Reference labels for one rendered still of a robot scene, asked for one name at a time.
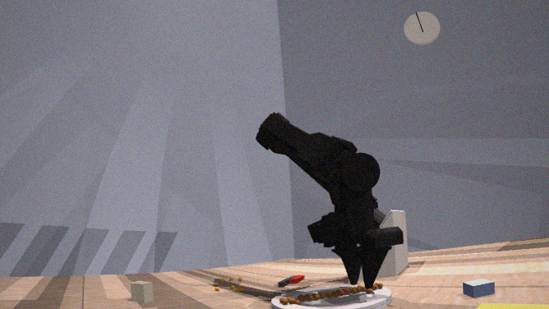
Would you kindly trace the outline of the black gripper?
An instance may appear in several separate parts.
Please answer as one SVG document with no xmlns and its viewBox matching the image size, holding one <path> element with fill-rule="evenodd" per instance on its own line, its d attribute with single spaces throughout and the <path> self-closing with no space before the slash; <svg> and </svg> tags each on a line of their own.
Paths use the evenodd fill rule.
<svg viewBox="0 0 549 309">
<path fill-rule="evenodd" d="M 362 268 L 366 289 L 372 288 L 391 246 L 404 243 L 404 234 L 398 226 L 380 228 L 374 225 L 373 212 L 378 204 L 372 200 L 371 196 L 341 200 L 339 210 L 342 211 L 342 205 L 350 208 L 355 233 L 345 230 L 324 242 L 324 247 L 334 247 L 331 251 L 341 257 L 351 285 L 357 284 Z M 360 247 L 357 247 L 358 243 Z"/>
</svg>

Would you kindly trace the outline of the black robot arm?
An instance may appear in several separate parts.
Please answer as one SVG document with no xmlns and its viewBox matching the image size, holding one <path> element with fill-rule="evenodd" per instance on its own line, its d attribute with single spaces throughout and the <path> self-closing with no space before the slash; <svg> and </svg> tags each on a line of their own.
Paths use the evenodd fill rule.
<svg viewBox="0 0 549 309">
<path fill-rule="evenodd" d="M 340 211 L 340 201 L 360 196 L 377 201 L 371 191 L 380 177 L 374 157 L 356 153 L 351 141 L 321 132 L 309 134 L 279 112 L 271 113 L 260 125 L 256 140 L 267 150 L 287 155 L 329 192 L 334 211 L 307 226 L 314 243 L 327 242 L 345 230 L 355 233 L 350 208 L 342 205 Z"/>
</svg>

